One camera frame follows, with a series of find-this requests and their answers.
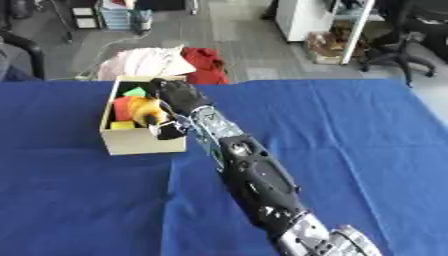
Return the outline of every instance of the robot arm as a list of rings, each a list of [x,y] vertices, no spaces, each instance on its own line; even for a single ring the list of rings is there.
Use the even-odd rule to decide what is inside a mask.
[[[251,223],[266,231],[280,255],[380,256],[351,226],[328,231],[300,201],[285,168],[252,136],[228,121],[208,99],[184,82],[153,81],[156,94],[183,116],[197,141],[213,156],[218,173]]]

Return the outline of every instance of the office chair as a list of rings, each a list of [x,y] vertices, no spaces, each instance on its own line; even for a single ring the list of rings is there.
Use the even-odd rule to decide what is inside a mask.
[[[361,63],[361,70],[367,72],[371,65],[394,61],[403,70],[406,83],[412,84],[412,73],[410,63],[420,64],[429,69],[426,76],[435,75],[436,68],[429,61],[412,56],[407,53],[408,45],[414,42],[413,32],[430,35],[448,35],[448,1],[446,0],[383,0],[379,3],[380,13],[387,22],[391,23],[394,31],[386,37],[397,35],[398,44],[378,45],[373,42],[373,49],[380,52],[379,56],[371,57],[367,53],[367,61]]]
[[[3,38],[3,41],[6,44],[26,51],[30,56],[33,76],[41,80],[45,80],[44,54],[42,49],[35,42],[4,30],[0,30],[0,37]]]

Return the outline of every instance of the blue tablecloth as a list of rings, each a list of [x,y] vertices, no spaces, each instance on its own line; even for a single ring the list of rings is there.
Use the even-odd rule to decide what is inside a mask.
[[[0,255],[275,255],[189,139],[108,156],[111,83],[0,84]],[[448,255],[448,134],[399,81],[201,86],[292,173],[329,227],[385,255]]]

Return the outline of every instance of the white cabinet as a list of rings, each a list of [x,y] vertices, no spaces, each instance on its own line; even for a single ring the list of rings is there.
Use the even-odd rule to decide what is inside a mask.
[[[324,0],[280,0],[276,21],[288,42],[304,41],[310,32],[331,28],[334,13]]]

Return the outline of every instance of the open box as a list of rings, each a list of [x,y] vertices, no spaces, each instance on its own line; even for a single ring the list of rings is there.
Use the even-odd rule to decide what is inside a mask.
[[[186,150],[186,138],[174,140],[158,140],[148,128],[134,128],[127,130],[111,130],[110,123],[115,121],[113,102],[124,92],[136,87],[147,85],[154,77],[146,76],[120,76],[106,103],[100,124],[100,133],[110,155],[131,155],[148,153],[184,152]],[[185,80],[182,76],[161,77],[166,80]]]

